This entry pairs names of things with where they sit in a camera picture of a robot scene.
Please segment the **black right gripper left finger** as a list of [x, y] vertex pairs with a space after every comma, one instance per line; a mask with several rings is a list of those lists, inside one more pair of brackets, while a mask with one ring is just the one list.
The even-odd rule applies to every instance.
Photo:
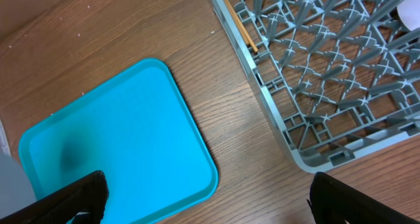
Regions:
[[108, 196], [105, 174], [96, 170], [2, 218], [1, 223], [100, 223]]

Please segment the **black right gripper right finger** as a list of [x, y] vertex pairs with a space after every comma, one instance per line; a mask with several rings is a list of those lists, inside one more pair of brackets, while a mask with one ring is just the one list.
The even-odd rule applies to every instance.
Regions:
[[324, 172], [315, 173], [307, 202], [317, 224], [419, 224]]

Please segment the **white bowl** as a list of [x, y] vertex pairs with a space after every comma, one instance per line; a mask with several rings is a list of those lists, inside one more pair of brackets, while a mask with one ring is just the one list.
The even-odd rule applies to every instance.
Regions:
[[419, 27], [419, 1], [404, 0], [397, 6], [398, 15], [402, 23], [411, 31]]

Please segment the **wooden chopstick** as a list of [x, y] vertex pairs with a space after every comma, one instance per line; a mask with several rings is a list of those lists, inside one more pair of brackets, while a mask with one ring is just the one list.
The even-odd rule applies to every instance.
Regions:
[[233, 9], [233, 7], [231, 6], [231, 4], [229, 2], [227, 2], [226, 6], [228, 7], [228, 10], [230, 12], [230, 14], [233, 16], [234, 22], [237, 25], [239, 32], [243, 38], [243, 40], [245, 41], [245, 44], [247, 46], [250, 46], [252, 48], [252, 50], [257, 53], [258, 52], [258, 48], [255, 45], [255, 43], [253, 42], [253, 40], [251, 39], [250, 35], [248, 34], [247, 30], [245, 29], [244, 25], [242, 24], [241, 20], [239, 19], [239, 16], [236, 14], [235, 10]]
[[247, 46], [250, 46], [250, 41], [248, 38], [248, 34], [246, 33], [246, 30], [242, 24], [242, 22], [239, 19], [239, 16], [236, 14], [236, 11], [233, 9], [233, 7], [231, 6], [229, 0], [223, 0], [224, 4], [226, 5], [230, 15], [232, 16], [232, 19], [234, 20], [234, 23], [236, 25], [236, 27], [238, 28], [240, 35], [242, 36], [242, 39], [244, 40], [245, 44]]

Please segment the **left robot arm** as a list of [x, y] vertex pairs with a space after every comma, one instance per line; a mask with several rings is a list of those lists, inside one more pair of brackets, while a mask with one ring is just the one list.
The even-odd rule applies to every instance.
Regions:
[[1, 218], [17, 212], [36, 202], [36, 197], [21, 165], [1, 152], [0, 176]]

